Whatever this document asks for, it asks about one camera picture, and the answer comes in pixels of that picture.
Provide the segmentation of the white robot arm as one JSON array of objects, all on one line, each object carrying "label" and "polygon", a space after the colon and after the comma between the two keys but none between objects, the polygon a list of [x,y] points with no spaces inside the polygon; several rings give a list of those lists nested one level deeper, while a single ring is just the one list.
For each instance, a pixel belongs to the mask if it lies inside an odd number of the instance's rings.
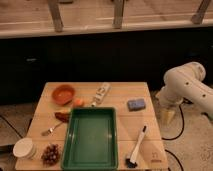
[{"label": "white robot arm", "polygon": [[175,107],[184,99],[198,105],[213,124],[213,88],[203,83],[205,76],[206,70],[199,62],[189,62],[165,72],[164,86],[156,94],[165,124],[171,122]]}]

